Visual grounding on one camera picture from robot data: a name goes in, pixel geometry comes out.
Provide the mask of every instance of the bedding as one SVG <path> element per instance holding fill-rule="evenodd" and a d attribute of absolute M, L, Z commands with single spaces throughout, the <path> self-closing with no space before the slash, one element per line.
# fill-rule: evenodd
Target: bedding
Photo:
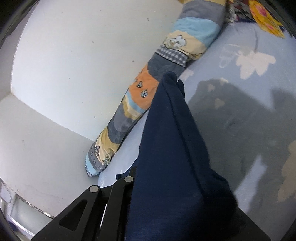
<path fill-rule="evenodd" d="M 89 149 L 85 169 L 89 177 L 110 164 L 127 133 L 148 110 L 163 75 L 177 76 L 187 63 L 197 60 L 218 35 L 224 21 L 226 0 L 185 1 L 173 31 L 130 85 L 108 126 Z"/>
<path fill-rule="evenodd" d="M 272 241 L 296 218 L 295 66 L 296 40 L 287 32 L 281 39 L 255 23 L 234 23 L 180 76 L 211 168 Z M 112 185 L 137 158 L 146 117 L 100 174 L 99 186 Z"/>
<path fill-rule="evenodd" d="M 210 168 L 184 85 L 173 72 L 155 93 L 136 162 L 125 240 L 204 240 L 228 226 L 236 200 Z"/>
<path fill-rule="evenodd" d="M 255 22 L 249 7 L 249 0 L 227 0 L 225 21 Z"/>
<path fill-rule="evenodd" d="M 260 28 L 264 31 L 267 31 L 271 34 L 274 34 L 277 37 L 284 38 L 280 27 L 283 25 L 274 19 L 271 14 L 262 6 L 259 2 L 255 0 L 250 0 L 250 10 L 253 18 L 256 20 L 256 23 L 260 26 Z"/>

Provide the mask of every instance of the colorful fabric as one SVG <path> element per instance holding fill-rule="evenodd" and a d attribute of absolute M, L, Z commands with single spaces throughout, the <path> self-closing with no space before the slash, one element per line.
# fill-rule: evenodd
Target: colorful fabric
<path fill-rule="evenodd" d="M 279 26 L 282 26 L 282 24 L 275 20 L 271 14 L 263 7 L 259 2 L 250 0 L 250 9 L 251 13 L 253 15 L 253 18 L 256 20 L 259 27 L 269 32 L 270 34 L 273 34 L 280 38 L 285 38 L 285 35 L 281 31 Z"/>
<path fill-rule="evenodd" d="M 190 60 L 199 59 L 218 35 L 224 20 L 226 0 L 185 0 L 173 31 L 156 50 L 129 87 L 115 115 L 91 146 L 86 172 L 93 177 L 109 165 L 125 136 L 150 107 L 163 75 L 177 76 Z"/>
<path fill-rule="evenodd" d="M 249 0 L 228 0 L 225 21 L 228 23 L 255 22 L 251 14 Z"/>
<path fill-rule="evenodd" d="M 165 74 L 159 84 L 136 163 L 126 240 L 208 240 L 213 230 L 228 227 L 235 197 L 210 168 L 175 73 Z"/>

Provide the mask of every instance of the light blue fabric patch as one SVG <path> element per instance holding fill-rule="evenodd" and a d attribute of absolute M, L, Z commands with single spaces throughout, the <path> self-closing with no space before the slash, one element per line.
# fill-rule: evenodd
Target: light blue fabric patch
<path fill-rule="evenodd" d="M 94 167 L 90 163 L 88 155 L 86 155 L 86 158 L 85 158 L 85 167 L 87 168 L 87 171 L 89 172 L 90 175 L 96 176 L 99 174 L 99 172 L 96 169 L 94 169 Z"/>
<path fill-rule="evenodd" d="M 272 241 L 281 240 L 296 217 L 294 194 L 278 201 L 288 147 L 296 140 L 296 40 L 287 31 L 285 37 L 256 23 L 227 25 L 181 78 L 211 168 Z"/>
<path fill-rule="evenodd" d="M 139 107 L 131 98 L 131 94 L 129 92 L 129 90 L 126 92 L 126 97 L 128 98 L 128 103 L 129 105 L 137 112 L 139 112 L 140 114 L 143 114 L 145 112 L 145 110 L 143 110 L 141 107 Z"/>
<path fill-rule="evenodd" d="M 175 22 L 172 32 L 176 30 L 188 33 L 208 48 L 217 37 L 220 27 L 212 20 L 185 17 Z"/>

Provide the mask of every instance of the light blue bed sheet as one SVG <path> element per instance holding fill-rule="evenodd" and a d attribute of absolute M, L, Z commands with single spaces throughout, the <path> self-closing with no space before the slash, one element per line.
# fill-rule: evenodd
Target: light blue bed sheet
<path fill-rule="evenodd" d="M 185 99 L 239 207 L 279 241 L 296 218 L 296 40 L 256 24 L 228 25 L 181 75 Z M 98 185 L 135 161 L 147 114 L 134 126 Z"/>

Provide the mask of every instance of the navy blue cloth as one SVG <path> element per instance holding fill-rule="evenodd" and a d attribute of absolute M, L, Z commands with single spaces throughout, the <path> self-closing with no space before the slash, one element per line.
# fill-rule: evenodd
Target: navy blue cloth
<path fill-rule="evenodd" d="M 236 200 L 209 164 L 173 72 L 163 76 L 143 131 L 126 241 L 204 240 L 228 225 Z"/>

